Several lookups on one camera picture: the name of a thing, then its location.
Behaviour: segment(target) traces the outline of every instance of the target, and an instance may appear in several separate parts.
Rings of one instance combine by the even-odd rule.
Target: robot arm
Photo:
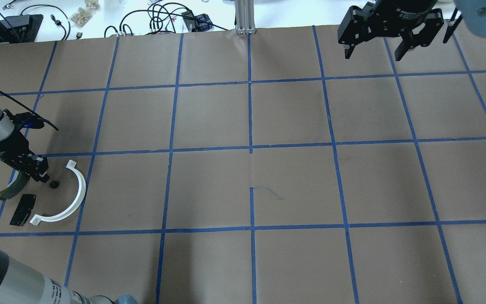
[[[0,91],[0,94],[18,102],[4,92]],[[46,182],[50,178],[46,174],[48,160],[45,156],[35,155],[29,150],[29,142],[20,130],[23,128],[41,129],[44,127],[45,122],[57,130],[52,123],[43,119],[20,102],[18,103],[29,112],[13,115],[8,110],[0,109],[0,159],[21,175],[21,181],[15,185],[15,188],[18,187],[19,189],[11,189],[9,193],[12,194],[17,194],[25,186],[29,177],[41,182]],[[2,196],[2,198],[8,199],[10,197],[7,195]]]
[[[401,44],[395,50],[397,61],[417,46],[429,46],[444,23],[442,10],[432,9],[436,2],[376,0],[376,4],[367,2],[363,8],[351,6],[337,33],[339,43],[345,46],[345,58],[350,58],[357,44],[376,37],[402,37]],[[448,25],[444,43],[462,19],[472,33],[486,38],[486,0],[455,0],[455,4],[462,15],[455,24]],[[422,24],[424,28],[419,33],[413,33]]]

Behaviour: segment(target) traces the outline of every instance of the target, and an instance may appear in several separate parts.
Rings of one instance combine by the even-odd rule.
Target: white floor
[[[75,13],[80,6],[85,7],[83,0],[17,0],[12,9],[2,10],[2,7],[10,0],[0,0],[0,12],[5,16],[19,15],[23,8],[33,4],[51,4],[59,6],[68,16]],[[189,7],[195,15],[206,13],[211,21],[227,29],[234,28],[235,8],[234,2],[230,0],[177,0]],[[255,0],[255,23],[256,27],[302,27],[306,25],[327,25],[339,24],[349,6],[358,5],[363,7],[364,0]],[[128,12],[139,9],[147,9],[148,0],[100,0],[101,10],[97,11],[89,22],[83,27],[78,27],[71,22],[71,33],[69,39],[75,39],[77,32],[83,33],[83,38],[103,37],[104,29],[109,25],[119,28],[119,23]],[[452,3],[439,3],[444,17],[449,18],[453,9]],[[37,36],[37,41],[54,41],[61,39],[63,30],[50,20],[50,14],[57,19],[64,21],[64,16],[55,8],[29,9],[26,14],[43,14],[45,19]],[[127,23],[137,35],[149,33],[149,17],[147,12],[137,12],[127,19]],[[176,21],[178,33],[186,31],[181,17]]]

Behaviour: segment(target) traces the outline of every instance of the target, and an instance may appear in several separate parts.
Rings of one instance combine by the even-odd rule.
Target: cable connector
[[[54,23],[59,27],[61,25],[61,21],[59,20],[56,20],[56,17],[54,17],[54,15],[50,15],[50,18],[52,18],[52,21],[54,21]]]

